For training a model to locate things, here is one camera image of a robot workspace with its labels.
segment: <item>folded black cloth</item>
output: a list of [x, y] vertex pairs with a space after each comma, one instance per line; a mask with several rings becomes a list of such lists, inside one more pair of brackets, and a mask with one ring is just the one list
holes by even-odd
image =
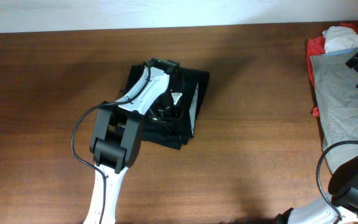
[[[143, 65], [133, 65], [129, 73], [127, 85], [124, 93], [127, 93], [139, 80], [143, 74]], [[143, 141], [150, 141], [172, 149], [180, 149], [182, 144], [187, 144], [190, 138], [194, 137], [195, 120], [200, 112], [206, 88], [208, 86], [209, 72], [199, 70], [180, 68], [183, 75], [179, 81], [174, 82], [171, 86], [172, 92], [183, 93], [180, 98], [181, 108], [184, 110], [183, 116], [179, 122], [175, 122], [172, 129], [164, 125], [153, 123], [149, 119], [145, 119], [142, 133]], [[196, 96], [196, 105], [191, 105], [194, 95]], [[123, 128], [116, 128], [117, 132], [123, 133]]]

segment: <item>white wall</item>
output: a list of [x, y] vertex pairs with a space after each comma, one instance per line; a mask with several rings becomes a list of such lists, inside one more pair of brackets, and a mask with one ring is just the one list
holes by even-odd
[[0, 0], [0, 32], [358, 20], [358, 0]]

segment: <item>red fabric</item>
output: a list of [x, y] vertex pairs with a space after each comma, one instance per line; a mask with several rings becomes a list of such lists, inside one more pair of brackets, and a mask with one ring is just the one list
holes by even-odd
[[[345, 22], [341, 22], [339, 26], [351, 28], [358, 35], [358, 29], [353, 24], [347, 24]], [[307, 61], [308, 61], [309, 79], [313, 86], [314, 86], [314, 76], [313, 76], [313, 68], [311, 66], [310, 56], [325, 54], [326, 53], [326, 51], [324, 50], [325, 42], [326, 42], [326, 39], [324, 37], [317, 37], [317, 38], [308, 40], [308, 45], [306, 48], [306, 57], [307, 57]], [[318, 107], [313, 108], [312, 115], [315, 117], [320, 117]]]

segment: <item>black cable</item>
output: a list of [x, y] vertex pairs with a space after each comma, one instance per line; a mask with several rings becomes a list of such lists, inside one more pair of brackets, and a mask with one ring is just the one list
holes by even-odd
[[324, 193], [323, 188], [321, 186], [321, 182], [320, 182], [320, 168], [321, 168], [321, 164], [323, 163], [324, 158], [326, 157], [326, 155], [335, 147], [337, 146], [342, 146], [345, 144], [356, 144], [358, 145], [358, 141], [340, 141], [337, 142], [335, 144], [330, 145], [321, 155], [318, 163], [317, 163], [317, 170], [316, 170], [316, 181], [317, 181], [317, 187], [318, 190], [320, 191], [321, 196], [323, 196], [323, 199], [327, 202], [327, 204], [333, 208], [333, 210], [338, 214], [338, 219], [342, 220], [342, 215], [340, 213], [340, 211], [329, 201], [329, 199], [327, 198], [327, 195]]
[[150, 81], [150, 75], [151, 75], [151, 68], [150, 68], [150, 64], [148, 63], [148, 61], [144, 62], [144, 65], [148, 68], [149, 70], [149, 75], [147, 76], [147, 80], [144, 83], [144, 85], [142, 86], [142, 88], [140, 89], [140, 91], [138, 93], [136, 93], [136, 95], [132, 98], [129, 98], [126, 101], [123, 102], [117, 102], [117, 103], [105, 103], [105, 104], [100, 104], [100, 105], [96, 105], [91, 107], [89, 110], [87, 110], [76, 122], [74, 129], [73, 129], [73, 133], [71, 134], [71, 140], [70, 140], [70, 146], [71, 146], [71, 152], [73, 153], [75, 159], [78, 159], [80, 162], [82, 162], [83, 164], [87, 165], [88, 167], [98, 171], [103, 178], [103, 206], [102, 206], [102, 211], [101, 211], [101, 215], [100, 215], [100, 221], [99, 224], [102, 223], [102, 219], [103, 219], [103, 214], [104, 214], [104, 207], [106, 205], [106, 175], [103, 173], [103, 171], [101, 171], [99, 168], [97, 168], [96, 166], [90, 164], [89, 162], [86, 162], [85, 160], [83, 160], [80, 156], [77, 155], [77, 153], [74, 150], [74, 138], [75, 138], [75, 133], [77, 132], [77, 129], [79, 127], [79, 125], [81, 124], [81, 122], [84, 120], [84, 118], [86, 116], [88, 116], [92, 111], [96, 110], [96, 109], [100, 109], [100, 108], [108, 108], [109, 106], [113, 106], [113, 105], [124, 105], [126, 103], [130, 103], [132, 100], [136, 99], [142, 92], [143, 90], [146, 88], [148, 82]]

